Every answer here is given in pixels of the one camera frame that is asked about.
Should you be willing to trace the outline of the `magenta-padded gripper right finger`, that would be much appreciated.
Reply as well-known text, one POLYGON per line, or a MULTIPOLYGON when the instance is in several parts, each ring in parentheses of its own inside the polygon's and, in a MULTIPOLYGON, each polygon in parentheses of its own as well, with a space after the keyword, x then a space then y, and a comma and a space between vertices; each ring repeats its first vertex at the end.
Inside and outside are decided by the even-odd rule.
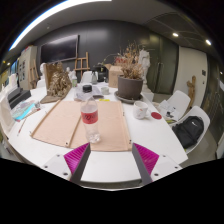
POLYGON ((168 155, 158 155, 136 143, 132 145, 132 154, 143 185, 147 185, 181 170, 181 167, 168 155))

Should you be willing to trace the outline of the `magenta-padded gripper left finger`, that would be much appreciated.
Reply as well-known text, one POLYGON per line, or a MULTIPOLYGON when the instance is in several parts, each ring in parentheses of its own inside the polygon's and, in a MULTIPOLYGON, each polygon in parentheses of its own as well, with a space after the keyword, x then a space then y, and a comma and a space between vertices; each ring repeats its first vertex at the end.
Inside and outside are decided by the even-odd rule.
POLYGON ((86 143, 65 155, 56 154, 42 166, 42 169, 79 185, 90 152, 90 144, 86 143))

